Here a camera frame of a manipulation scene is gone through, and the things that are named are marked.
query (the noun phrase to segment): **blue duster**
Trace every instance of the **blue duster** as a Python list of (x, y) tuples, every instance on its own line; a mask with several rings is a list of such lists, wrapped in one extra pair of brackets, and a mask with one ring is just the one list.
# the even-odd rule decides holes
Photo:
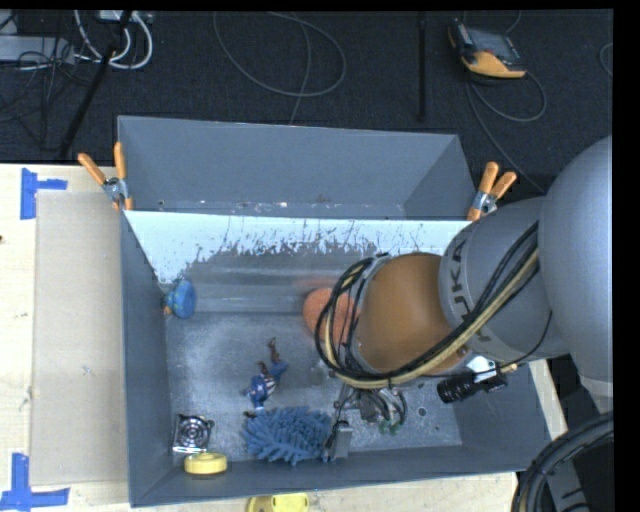
[(247, 451), (269, 462), (285, 460), (295, 466), (305, 459), (320, 458), (329, 437), (331, 418), (308, 407), (262, 410), (247, 421), (241, 432)]

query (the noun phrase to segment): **black carpet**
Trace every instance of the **black carpet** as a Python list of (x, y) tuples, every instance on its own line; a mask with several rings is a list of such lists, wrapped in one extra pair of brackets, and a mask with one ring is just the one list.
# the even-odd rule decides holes
[[(104, 50), (117, 25), (98, 22), (94, 12), (80, 11), (81, 20), (94, 47)], [(82, 49), (72, 11), (17, 13), (20, 33), (60, 34)], [(107, 71), (65, 159), (82, 151), (112, 163), (121, 114), (455, 133), (476, 182), (489, 160), (519, 171), (509, 202), (546, 191), (575, 156), (612, 132), (612, 10), (426, 12), (424, 122), (417, 12), (281, 14), (309, 25), (261, 12), (214, 19), (213, 12), (157, 11), (150, 62)], [(509, 34), (530, 75), (498, 85), (471, 82), (446, 35), (456, 17), (496, 33), (517, 22)], [(136, 24), (130, 30), (130, 55), (140, 60), (144, 34)], [(2, 67), (0, 160), (62, 161), (60, 144), (88, 90), (80, 80), (89, 82), (98, 68), (84, 61), (37, 72)]]

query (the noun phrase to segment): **orange tool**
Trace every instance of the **orange tool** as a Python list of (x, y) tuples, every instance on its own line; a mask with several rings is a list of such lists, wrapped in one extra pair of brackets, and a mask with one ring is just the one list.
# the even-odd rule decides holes
[(113, 201), (115, 210), (120, 209), (122, 203), (125, 210), (133, 210), (133, 198), (129, 194), (126, 177), (127, 168), (124, 163), (122, 144), (116, 142), (113, 147), (113, 157), (116, 165), (117, 177), (109, 178), (104, 175), (93, 159), (86, 153), (78, 154), (78, 162), (89, 172), (95, 182), (102, 187), (105, 194)]
[(469, 208), (467, 213), (467, 220), (476, 221), (480, 217), (487, 215), (494, 211), (497, 206), (496, 202), (500, 199), (509, 187), (513, 185), (518, 179), (518, 175), (513, 171), (505, 172), (498, 181), (498, 172), (500, 167), (496, 162), (487, 162), (484, 168), (480, 185), (478, 186), (478, 193), (473, 199), (473, 204)]

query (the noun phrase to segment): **black tripod leg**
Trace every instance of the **black tripod leg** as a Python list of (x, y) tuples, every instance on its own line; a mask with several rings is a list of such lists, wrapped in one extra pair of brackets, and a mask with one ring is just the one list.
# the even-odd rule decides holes
[(427, 105), (426, 105), (426, 97), (425, 90), (427, 87), (426, 84), (426, 47), (425, 47), (425, 38), (426, 38), (426, 12), (419, 11), (418, 12), (418, 121), (423, 123), (427, 118)]
[[(124, 29), (129, 24), (129, 20), (131, 19), (131, 14), (132, 13), (133, 13), (133, 11), (131, 11), (131, 10), (122, 11), (122, 16), (120, 17), (120, 36), (122, 36), (122, 34), (124, 33)], [(76, 138), (76, 134), (78, 133), (78, 130), (80, 129), (80, 125), (82, 124), (82, 120), (84, 119), (84, 116), (86, 115), (87, 111), (89, 110), (89, 106), (91, 105), (91, 102), (93, 101), (93, 97), (95, 96), (96, 91), (98, 90), (98, 87), (100, 87), (100, 84), (102, 83), (102, 80), (104, 79), (104, 75), (106, 74), (107, 69), (109, 68), (109, 61), (111, 60), (111, 57), (113, 57), (114, 52), (117, 50), (118, 45), (119, 45), (119, 41), (116, 42), (115, 39), (112, 40), (111, 43), (109, 43), (109, 46), (107, 47), (107, 51), (104, 53), (104, 56), (102, 57), (102, 60), (100, 61), (100, 67), (98, 68), (98, 72), (93, 77), (93, 80), (91, 81), (91, 86), (89, 87), (89, 90), (87, 91), (87, 94), (85, 95), (84, 99), (82, 100), (82, 103), (80, 104), (80, 107), (78, 107), (76, 115), (73, 117), (73, 120), (71, 121), (71, 124), (69, 125), (69, 129), (67, 130), (67, 133), (65, 134), (65, 136), (62, 139), (62, 143), (61, 143), (61, 146), (60, 146), (60, 152), (58, 153), (58, 160), (65, 160), (67, 158), (67, 154), (69, 153), (69, 149), (71, 148), (71, 144), (73, 143), (74, 139)]]

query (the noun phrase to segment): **power strip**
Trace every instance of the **power strip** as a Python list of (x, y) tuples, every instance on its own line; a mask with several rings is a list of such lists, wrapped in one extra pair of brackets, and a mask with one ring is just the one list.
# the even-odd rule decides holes
[[(151, 25), (155, 18), (155, 13), (153, 11), (133, 11), (134, 14), (137, 14), (142, 21), (144, 21), (147, 25)], [(100, 21), (108, 21), (108, 22), (117, 22), (120, 21), (120, 16), (122, 15), (122, 10), (117, 9), (100, 9), (96, 11), (96, 18)], [(138, 23), (138, 20), (135, 17), (131, 17), (132, 23)]]

